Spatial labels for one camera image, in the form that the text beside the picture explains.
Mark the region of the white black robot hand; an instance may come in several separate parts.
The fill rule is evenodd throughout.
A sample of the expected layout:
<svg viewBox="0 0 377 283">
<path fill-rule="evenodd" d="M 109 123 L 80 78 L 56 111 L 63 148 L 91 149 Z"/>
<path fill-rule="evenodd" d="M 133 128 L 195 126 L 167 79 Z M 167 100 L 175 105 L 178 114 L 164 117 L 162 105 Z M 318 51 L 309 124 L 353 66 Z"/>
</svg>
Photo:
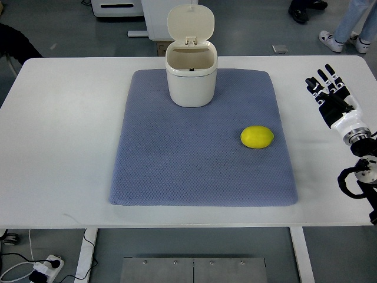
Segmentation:
<svg viewBox="0 0 377 283">
<path fill-rule="evenodd" d="M 318 69 L 323 80 L 315 77 L 305 79 L 307 90 L 319 106 L 319 112 L 326 125 L 339 133 L 347 145 L 372 137 L 368 126 L 363 122 L 363 111 L 355 96 L 347 88 L 331 65 L 325 70 Z"/>
</svg>

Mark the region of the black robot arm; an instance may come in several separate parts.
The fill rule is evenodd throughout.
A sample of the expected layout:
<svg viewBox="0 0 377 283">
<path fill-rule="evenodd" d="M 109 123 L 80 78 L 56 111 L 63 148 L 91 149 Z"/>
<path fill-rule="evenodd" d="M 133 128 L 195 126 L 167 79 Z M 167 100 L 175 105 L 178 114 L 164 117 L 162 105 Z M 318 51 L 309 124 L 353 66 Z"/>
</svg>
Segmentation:
<svg viewBox="0 0 377 283">
<path fill-rule="evenodd" d="M 373 211 L 369 214 L 370 221 L 376 225 L 376 139 L 371 137 L 355 141 L 350 146 L 351 152 L 359 157 L 353 166 L 341 171 L 338 176 L 340 190 L 352 199 L 367 199 Z M 351 192 L 346 184 L 346 178 L 353 173 L 356 183 L 362 193 Z"/>
</svg>

